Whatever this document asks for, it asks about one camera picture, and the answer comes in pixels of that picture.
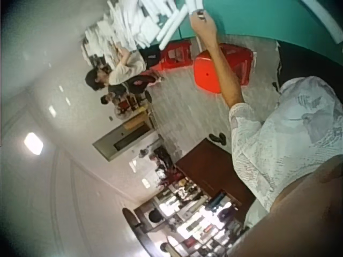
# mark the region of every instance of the floor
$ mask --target floor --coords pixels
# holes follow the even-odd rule
[[[280,57],[275,40],[248,36],[225,36],[221,42],[244,46],[255,53],[255,67],[250,82],[243,87],[243,96],[262,120],[274,110],[279,94],[272,86],[277,81]],[[192,40],[192,56],[199,54]],[[191,67],[163,72],[163,83],[151,87],[152,113],[156,130],[165,140],[174,162],[193,149],[210,133],[223,132],[228,144],[222,147],[231,153],[229,109],[221,95],[199,89]]]

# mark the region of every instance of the white ceiling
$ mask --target white ceiling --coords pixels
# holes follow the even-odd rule
[[[12,1],[1,24],[2,100],[79,50],[85,29],[107,9],[107,0]]]

